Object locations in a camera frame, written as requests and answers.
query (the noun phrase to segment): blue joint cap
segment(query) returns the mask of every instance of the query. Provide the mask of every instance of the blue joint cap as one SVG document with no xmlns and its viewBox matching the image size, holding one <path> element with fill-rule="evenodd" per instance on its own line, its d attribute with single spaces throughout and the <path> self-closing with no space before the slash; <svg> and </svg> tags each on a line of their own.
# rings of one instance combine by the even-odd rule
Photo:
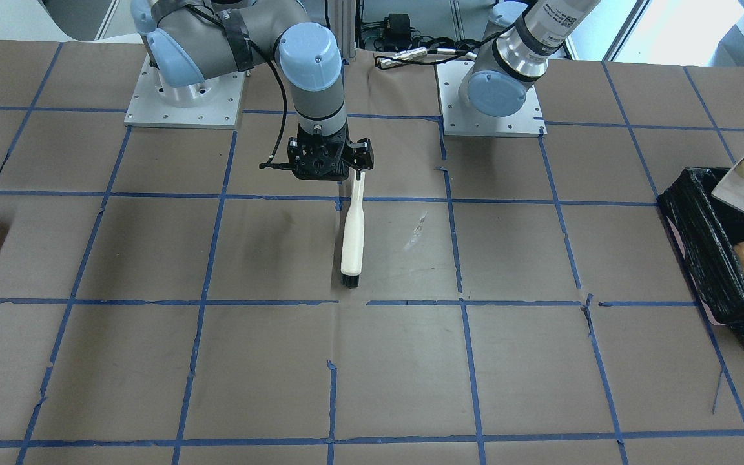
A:
<svg viewBox="0 0 744 465">
<path fill-rule="evenodd" d="M 132 0 L 130 2 L 130 17 L 134 19 L 136 32 L 143 36 L 157 29 L 157 21 L 154 21 L 154 17 L 151 15 L 148 0 Z"/>
<path fill-rule="evenodd" d="M 519 111 L 526 101 L 526 87 L 499 71 L 473 73 L 467 82 L 467 97 L 482 114 L 505 117 Z"/>
<path fill-rule="evenodd" d="M 499 2 L 490 10 L 488 19 L 493 24 L 505 29 L 511 26 L 524 12 L 526 3 L 521 2 Z"/>
<path fill-rule="evenodd" d="M 284 32 L 277 48 L 278 62 L 298 88 L 320 92 L 340 79 L 343 59 L 337 39 L 318 23 L 299 23 Z"/>
<path fill-rule="evenodd" d="M 147 36 L 160 74 L 171 87 L 183 87 L 206 80 L 200 68 L 168 32 L 156 29 Z"/>
</svg>

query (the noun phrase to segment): metal mounting plate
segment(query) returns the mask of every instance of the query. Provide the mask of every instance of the metal mounting plate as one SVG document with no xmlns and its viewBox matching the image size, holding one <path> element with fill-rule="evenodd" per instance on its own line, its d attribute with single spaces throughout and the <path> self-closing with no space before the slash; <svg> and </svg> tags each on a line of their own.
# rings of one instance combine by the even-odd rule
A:
<svg viewBox="0 0 744 465">
<path fill-rule="evenodd" d="M 528 91 L 522 109 L 508 117 L 491 117 L 462 102 L 458 87 L 472 65 L 471 61 L 457 59 L 436 66 L 440 108 L 444 115 L 444 133 L 447 136 L 537 138 L 540 134 L 547 133 L 535 86 Z"/>
<path fill-rule="evenodd" d="M 245 73 L 225 74 L 207 80 L 203 85 L 204 94 L 198 94 L 180 107 L 169 103 L 160 94 L 159 73 L 150 67 L 145 57 L 125 114 L 126 126 L 236 128 Z"/>
</svg>

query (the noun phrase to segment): metal bracket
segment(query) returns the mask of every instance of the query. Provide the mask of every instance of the metal bracket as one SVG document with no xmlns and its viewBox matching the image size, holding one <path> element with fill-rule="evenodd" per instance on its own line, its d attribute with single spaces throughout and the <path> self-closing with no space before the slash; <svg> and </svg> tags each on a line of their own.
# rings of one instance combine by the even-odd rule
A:
<svg viewBox="0 0 744 465">
<path fill-rule="evenodd" d="M 461 101 L 458 88 L 472 68 L 471 61 L 450 61 L 436 66 L 444 133 L 449 136 L 488 136 L 489 138 L 537 138 L 546 134 L 535 86 L 526 95 L 524 106 L 508 117 L 491 117 Z"/>
<path fill-rule="evenodd" d="M 245 73 L 174 88 L 160 79 L 160 71 L 145 57 L 139 74 L 125 115 L 126 126 L 236 129 Z"/>
</svg>

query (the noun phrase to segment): floor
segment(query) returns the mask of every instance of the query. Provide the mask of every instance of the floor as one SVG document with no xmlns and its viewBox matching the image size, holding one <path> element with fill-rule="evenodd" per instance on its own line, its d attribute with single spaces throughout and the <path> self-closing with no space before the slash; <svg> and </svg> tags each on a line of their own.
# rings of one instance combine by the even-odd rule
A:
<svg viewBox="0 0 744 465">
<path fill-rule="evenodd" d="M 545 138 L 444 138 L 432 69 L 359 52 L 348 291 L 345 189 L 257 170 L 268 70 L 236 132 L 130 129 L 144 53 L 0 42 L 0 463 L 744 464 L 656 208 L 744 153 L 744 68 L 554 61 Z"/>
</svg>

